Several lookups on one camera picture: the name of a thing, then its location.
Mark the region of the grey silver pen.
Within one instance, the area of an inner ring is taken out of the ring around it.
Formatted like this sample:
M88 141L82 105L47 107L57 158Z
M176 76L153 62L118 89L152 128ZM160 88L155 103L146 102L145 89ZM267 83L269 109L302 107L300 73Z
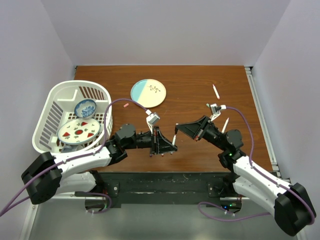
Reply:
M175 143L176 143L176 138L177 138L177 135L175 134L175 135L173 136L173 139L172 139L172 145L175 145Z

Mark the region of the white black-tip marker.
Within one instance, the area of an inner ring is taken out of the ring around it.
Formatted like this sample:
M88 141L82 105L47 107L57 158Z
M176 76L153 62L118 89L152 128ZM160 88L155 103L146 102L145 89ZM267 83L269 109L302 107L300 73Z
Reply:
M223 128L221 130L222 133L225 133L226 129L227 129L227 126L228 126L228 123L229 123L229 120L230 118L228 117L223 125Z

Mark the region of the pink marker pen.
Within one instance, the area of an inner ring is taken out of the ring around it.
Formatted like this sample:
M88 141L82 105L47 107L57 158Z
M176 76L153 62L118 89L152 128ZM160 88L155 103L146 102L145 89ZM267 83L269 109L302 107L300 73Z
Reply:
M213 91L214 91L214 93L215 93L215 95L216 95L216 98L218 99L218 100L220 100L221 98L220 98L220 95L219 95L219 93L218 93L218 90L217 90L217 88L216 88L216 86L213 84L212 85L212 88L213 88Z

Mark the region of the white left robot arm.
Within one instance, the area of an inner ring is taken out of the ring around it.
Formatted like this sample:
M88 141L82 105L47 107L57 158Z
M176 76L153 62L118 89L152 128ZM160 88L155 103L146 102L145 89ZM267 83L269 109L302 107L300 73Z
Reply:
M163 136L158 126L137 133L132 124L124 124L104 145L55 156L49 151L40 154L22 173L21 179L33 205L69 192L99 196L104 183L93 169L119 163L128 156L128 149L149 149L152 155L163 155L176 152L178 147Z

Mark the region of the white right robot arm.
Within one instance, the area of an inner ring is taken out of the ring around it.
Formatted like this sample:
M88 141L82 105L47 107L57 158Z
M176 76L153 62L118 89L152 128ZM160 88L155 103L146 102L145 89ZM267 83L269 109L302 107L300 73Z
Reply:
M239 194L249 198L265 209L280 229L292 237L315 222L317 214L307 190L299 183L290 184L274 176L253 162L241 150L244 144L239 130L221 132L207 116L176 124L175 130L195 141L204 139L222 150L218 154L219 161L231 172L230 179L222 185L227 196Z

